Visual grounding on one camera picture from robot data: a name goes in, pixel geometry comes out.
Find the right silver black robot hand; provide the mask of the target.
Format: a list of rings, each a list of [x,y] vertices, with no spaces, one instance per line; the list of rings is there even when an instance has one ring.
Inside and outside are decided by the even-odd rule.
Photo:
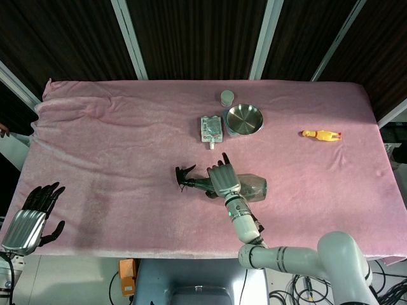
[[[226,198],[231,193],[239,193],[241,183],[225,152],[222,157],[216,165],[207,168],[207,173],[217,196]]]

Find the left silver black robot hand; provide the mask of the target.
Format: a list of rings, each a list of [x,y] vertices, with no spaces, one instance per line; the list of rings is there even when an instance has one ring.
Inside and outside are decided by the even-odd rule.
[[[44,235],[45,225],[59,196],[65,191],[59,182],[38,186],[30,192],[23,207],[14,215],[1,243],[5,252],[28,256],[38,247],[55,241],[63,232],[66,222],[57,224],[55,230]]]

